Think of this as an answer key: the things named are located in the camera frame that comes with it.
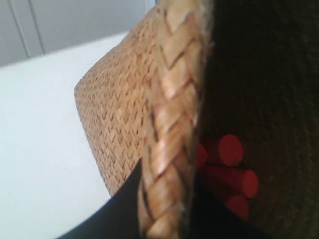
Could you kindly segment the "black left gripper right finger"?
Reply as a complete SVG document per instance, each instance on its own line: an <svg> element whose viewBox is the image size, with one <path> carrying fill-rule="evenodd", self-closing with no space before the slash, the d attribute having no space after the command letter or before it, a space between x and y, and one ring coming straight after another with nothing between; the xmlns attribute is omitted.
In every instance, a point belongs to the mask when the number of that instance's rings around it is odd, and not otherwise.
<svg viewBox="0 0 319 239"><path fill-rule="evenodd" d="M194 187L190 239L268 239L269 235L235 216L200 183Z"/></svg>

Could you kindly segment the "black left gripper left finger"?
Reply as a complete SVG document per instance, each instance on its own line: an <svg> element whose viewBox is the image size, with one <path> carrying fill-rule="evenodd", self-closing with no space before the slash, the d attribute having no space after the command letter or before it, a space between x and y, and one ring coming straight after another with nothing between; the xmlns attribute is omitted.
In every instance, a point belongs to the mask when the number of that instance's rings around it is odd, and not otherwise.
<svg viewBox="0 0 319 239"><path fill-rule="evenodd" d="M118 192L95 214L60 236L61 239L139 239L137 194L141 162Z"/></svg>

